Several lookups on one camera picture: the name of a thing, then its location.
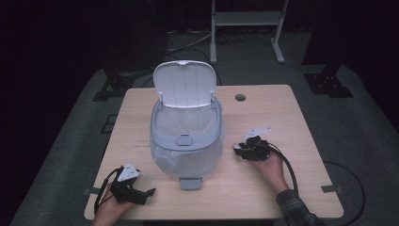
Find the bin lid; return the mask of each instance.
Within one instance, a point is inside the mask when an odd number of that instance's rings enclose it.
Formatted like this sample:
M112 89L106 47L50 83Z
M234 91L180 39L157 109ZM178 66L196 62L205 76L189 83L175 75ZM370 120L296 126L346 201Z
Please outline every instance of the bin lid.
M153 83L163 105L198 107L210 105L214 99L216 76L207 63L178 60L156 67Z

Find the wooden table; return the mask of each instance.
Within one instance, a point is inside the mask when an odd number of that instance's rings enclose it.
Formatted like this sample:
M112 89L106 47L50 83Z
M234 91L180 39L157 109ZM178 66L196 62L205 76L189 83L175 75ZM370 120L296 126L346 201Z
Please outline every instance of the wooden table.
M235 100L244 94L244 102ZM152 108L158 98L155 89L129 89L104 154L94 187L100 187L113 169L132 161L141 175L134 188L156 187L146 205L138 205L123 218L155 219L260 219L281 218L276 194L247 160L235 155L232 144L244 142L252 127L270 126L262 135L275 144L292 164L299 196L319 218L339 218L343 208L331 186L326 168L311 137L295 96L286 85L217 87L215 96L223 105L226 128L224 149L213 176L201 190L185 191L180 183L164 174L153 162L150 150ZM293 187L288 169L284 176ZM94 218L91 194L85 217Z

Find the black cable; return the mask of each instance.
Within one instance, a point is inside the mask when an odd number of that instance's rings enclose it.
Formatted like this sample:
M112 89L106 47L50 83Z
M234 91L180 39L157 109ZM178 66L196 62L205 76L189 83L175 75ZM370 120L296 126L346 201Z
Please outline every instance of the black cable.
M263 144L261 144L261 143L255 143L254 145L260 146L260 147L266 148L267 150L272 151L273 153L275 153L276 155L278 155L278 156L282 159L282 161L284 161L285 165L287 165L287 168L288 168L288 170L290 171L291 178L293 179L294 192L295 192L295 194L297 195L297 197L299 197L299 190L298 190L298 185L297 185L297 182L296 182L295 173L294 173L293 167L291 166L290 162L289 162L288 159L284 156L284 154L282 154L282 152L279 150L279 148L278 148L276 145L274 145L274 144L272 144L272 143L269 143L269 142L267 142L267 144L270 145L270 146L272 146L274 149L273 149L273 148L269 148L269 147L267 147L266 145L263 145Z
M94 215L97 213L97 210L99 209L100 206L100 199L103 196L103 193L105 191L106 185L108 185L108 180L109 178L112 176L112 174L114 174L115 172L117 172L120 169L114 169L111 173L108 174L108 176L105 178L105 180L103 181L103 185L100 188L99 194L97 195L97 199L96 202L94 203Z
M343 226L350 225L350 224L352 224L353 222L355 222L356 220L358 220L358 219L360 218L361 214L362 214L363 211L364 211L364 208L365 208L365 205L366 205L366 191L364 190L364 186L363 186L363 184L361 183L359 177L358 177L354 172L352 172L350 169L344 167L343 165L340 165L340 164L334 163L334 162L328 162L328 161L323 161L323 163L325 163L325 164L330 164L330 165L333 165L333 166L336 166L336 167L339 167L339 168L342 168L342 169L346 170L347 172L349 172L349 174L351 174L351 175L356 179L356 181L358 182L358 184L359 184L359 186L360 186L361 196L362 196L362 202L361 202L360 210L359 210L359 212L355 215L355 217L354 217L353 219L349 220L349 221L348 221L347 223L345 223Z

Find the hand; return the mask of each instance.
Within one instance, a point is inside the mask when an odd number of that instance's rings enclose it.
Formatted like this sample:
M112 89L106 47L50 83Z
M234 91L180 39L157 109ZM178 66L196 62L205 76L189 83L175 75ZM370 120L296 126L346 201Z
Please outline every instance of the hand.
M122 215L135 206L134 203L125 202L120 204L110 191L112 183L106 186L106 192L103 196L96 217L91 222L92 226L114 225Z
M266 160L251 161L251 163L258 168L265 181L272 186L276 194L290 189L284 179L282 159L276 153L270 152Z

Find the gray carpet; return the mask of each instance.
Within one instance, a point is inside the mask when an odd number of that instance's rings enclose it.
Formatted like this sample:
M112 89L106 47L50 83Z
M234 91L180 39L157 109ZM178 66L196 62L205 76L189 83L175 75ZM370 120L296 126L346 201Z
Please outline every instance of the gray carpet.
M249 35L233 45L218 45L215 68L222 85L288 84L292 87L323 160L331 162L326 163L330 178L342 190L339 197L344 215L339 219L325 219L327 225L352 221L351 225L396 225L399 222L399 136L359 77L344 65L338 71L338 78L353 98L332 99L311 93L303 73L321 72L323 65L300 66L309 36L281 35L284 64L278 64L275 59L270 35ZM197 38L172 35L169 47ZM194 49L209 56L207 44ZM176 53L166 60L175 57L207 61L197 51ZM141 87L149 78L150 75L138 78L134 86ZM110 137L102 133L103 126L109 115L118 114L122 102L122 98L92 102L105 79L104 72L98 71L82 91L12 225L89 225L89 220L84 218L88 201L84 192L94 184ZM153 82L145 87L153 87ZM118 225L142 224L122 220Z

